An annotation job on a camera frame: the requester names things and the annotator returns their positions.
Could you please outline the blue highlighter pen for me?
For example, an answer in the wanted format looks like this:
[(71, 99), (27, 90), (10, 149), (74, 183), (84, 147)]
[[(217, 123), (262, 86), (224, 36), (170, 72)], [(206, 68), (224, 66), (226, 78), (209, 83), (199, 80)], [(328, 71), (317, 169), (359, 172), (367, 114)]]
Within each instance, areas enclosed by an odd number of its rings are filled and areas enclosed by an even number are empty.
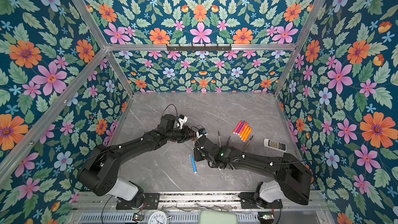
[(197, 170), (197, 167), (196, 167), (196, 164), (195, 164), (195, 159), (194, 159), (193, 154), (190, 154), (190, 160), (191, 160), (191, 164), (192, 164), (192, 168), (193, 168), (193, 173), (197, 174), (198, 170)]

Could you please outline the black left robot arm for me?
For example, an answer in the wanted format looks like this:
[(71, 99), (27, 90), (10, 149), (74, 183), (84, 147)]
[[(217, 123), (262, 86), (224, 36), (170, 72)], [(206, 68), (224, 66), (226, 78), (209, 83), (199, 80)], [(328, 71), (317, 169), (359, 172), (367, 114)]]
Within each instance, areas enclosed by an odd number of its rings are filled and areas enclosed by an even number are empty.
[(146, 152), (157, 150), (168, 141), (184, 143), (199, 136), (200, 132), (185, 125), (188, 118), (165, 114), (160, 124), (142, 136), (119, 145), (98, 145), (84, 162), (78, 181), (97, 196), (110, 195), (124, 200), (134, 208), (144, 201), (144, 191), (137, 184), (121, 179), (119, 168), (125, 162)]

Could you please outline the pink red highlighter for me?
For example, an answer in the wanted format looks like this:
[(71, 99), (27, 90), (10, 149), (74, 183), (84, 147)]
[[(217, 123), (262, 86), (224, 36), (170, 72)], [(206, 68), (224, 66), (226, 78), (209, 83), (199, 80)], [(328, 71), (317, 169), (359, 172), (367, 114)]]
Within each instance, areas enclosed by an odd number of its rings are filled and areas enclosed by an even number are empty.
[(237, 125), (236, 128), (234, 129), (233, 134), (236, 134), (235, 132), (236, 132), (236, 130), (238, 129), (238, 127), (239, 127), (239, 125), (240, 125), (241, 122), (242, 122), (242, 120), (238, 123), (238, 125)]

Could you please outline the pale green box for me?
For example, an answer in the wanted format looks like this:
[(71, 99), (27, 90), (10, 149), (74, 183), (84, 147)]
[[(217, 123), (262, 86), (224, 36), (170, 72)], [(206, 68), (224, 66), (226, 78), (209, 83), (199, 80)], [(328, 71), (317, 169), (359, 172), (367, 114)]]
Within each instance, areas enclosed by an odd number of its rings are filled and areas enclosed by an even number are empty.
[(199, 214), (199, 224), (238, 224), (238, 217), (233, 213), (203, 210)]

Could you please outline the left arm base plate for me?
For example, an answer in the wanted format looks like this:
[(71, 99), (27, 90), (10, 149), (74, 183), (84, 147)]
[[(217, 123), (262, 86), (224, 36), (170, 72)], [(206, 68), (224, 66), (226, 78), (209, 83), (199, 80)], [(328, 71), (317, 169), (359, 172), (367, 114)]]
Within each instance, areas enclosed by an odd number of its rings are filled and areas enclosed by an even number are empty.
[(154, 210), (160, 202), (159, 193), (142, 193), (136, 195), (132, 201), (119, 199), (116, 205), (117, 210)]

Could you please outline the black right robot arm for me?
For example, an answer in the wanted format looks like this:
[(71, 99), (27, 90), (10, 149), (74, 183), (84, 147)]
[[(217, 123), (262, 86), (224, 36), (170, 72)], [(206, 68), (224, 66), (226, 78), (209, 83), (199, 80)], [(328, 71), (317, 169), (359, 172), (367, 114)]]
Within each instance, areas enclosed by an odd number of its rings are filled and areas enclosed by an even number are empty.
[(256, 155), (233, 146), (220, 147), (203, 135), (194, 143), (194, 156), (195, 161), (206, 160), (211, 168), (245, 170), (271, 178), (272, 181), (257, 185), (254, 200), (258, 205), (282, 198), (299, 205), (309, 204), (312, 173), (292, 154)]

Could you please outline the white remote control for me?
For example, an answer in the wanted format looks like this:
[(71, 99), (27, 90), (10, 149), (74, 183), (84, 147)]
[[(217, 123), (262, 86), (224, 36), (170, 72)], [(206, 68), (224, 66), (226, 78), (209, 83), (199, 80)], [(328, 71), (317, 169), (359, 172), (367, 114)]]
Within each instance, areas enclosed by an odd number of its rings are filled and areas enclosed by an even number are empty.
[(287, 145), (285, 143), (281, 143), (270, 139), (264, 139), (263, 146), (281, 152), (287, 151)]

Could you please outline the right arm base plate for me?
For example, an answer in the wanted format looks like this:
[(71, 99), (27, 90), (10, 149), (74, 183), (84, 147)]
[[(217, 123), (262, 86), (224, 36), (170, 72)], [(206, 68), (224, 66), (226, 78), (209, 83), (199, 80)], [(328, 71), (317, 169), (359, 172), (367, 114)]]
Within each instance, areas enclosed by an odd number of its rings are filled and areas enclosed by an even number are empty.
[(265, 186), (266, 183), (258, 183), (254, 192), (241, 192), (238, 194), (242, 209), (282, 209), (283, 204), (281, 199), (274, 200), (273, 202), (267, 202), (260, 198), (260, 189)]

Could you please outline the purple highlighter pen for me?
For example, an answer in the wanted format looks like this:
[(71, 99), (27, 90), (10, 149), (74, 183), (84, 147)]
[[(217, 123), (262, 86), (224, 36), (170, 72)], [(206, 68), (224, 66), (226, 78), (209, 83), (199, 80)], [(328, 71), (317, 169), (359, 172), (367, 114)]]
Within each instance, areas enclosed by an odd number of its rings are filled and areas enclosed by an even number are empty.
[(245, 123), (246, 123), (246, 121), (244, 121), (244, 120), (240, 123), (238, 129), (237, 129), (236, 132), (235, 132), (236, 134), (239, 134), (239, 133), (240, 133), (240, 131), (241, 131), (241, 129), (243, 128), (243, 126), (244, 126)]

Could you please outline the black hook rail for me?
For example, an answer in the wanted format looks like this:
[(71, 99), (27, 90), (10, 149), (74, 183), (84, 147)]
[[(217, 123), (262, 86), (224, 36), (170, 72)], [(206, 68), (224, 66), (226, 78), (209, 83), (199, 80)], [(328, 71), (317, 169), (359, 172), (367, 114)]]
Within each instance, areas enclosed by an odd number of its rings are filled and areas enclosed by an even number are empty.
[(196, 52), (196, 51), (208, 51), (208, 52), (218, 52), (218, 51), (231, 51), (232, 45), (220, 45), (220, 44), (203, 44), (203, 45), (166, 45), (167, 51), (186, 51), (186, 52)]

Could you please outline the white alarm clock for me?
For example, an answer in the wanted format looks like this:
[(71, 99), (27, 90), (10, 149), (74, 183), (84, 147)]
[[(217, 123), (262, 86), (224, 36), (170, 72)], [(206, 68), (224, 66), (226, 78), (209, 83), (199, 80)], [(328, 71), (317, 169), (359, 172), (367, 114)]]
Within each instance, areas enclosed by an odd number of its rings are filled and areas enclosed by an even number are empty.
[(153, 212), (147, 224), (168, 224), (169, 223), (169, 216), (164, 211), (155, 211)]

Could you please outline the orange highlighter group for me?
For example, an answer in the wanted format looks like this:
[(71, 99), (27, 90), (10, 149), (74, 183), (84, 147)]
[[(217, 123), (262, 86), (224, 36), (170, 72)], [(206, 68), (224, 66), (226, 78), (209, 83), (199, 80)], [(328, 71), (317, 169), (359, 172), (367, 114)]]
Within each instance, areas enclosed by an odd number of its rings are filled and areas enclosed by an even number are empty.
[(252, 132), (252, 127), (250, 127), (247, 132), (245, 133), (245, 136), (243, 137), (243, 141), (246, 142), (248, 139), (248, 136), (250, 135), (250, 133)]

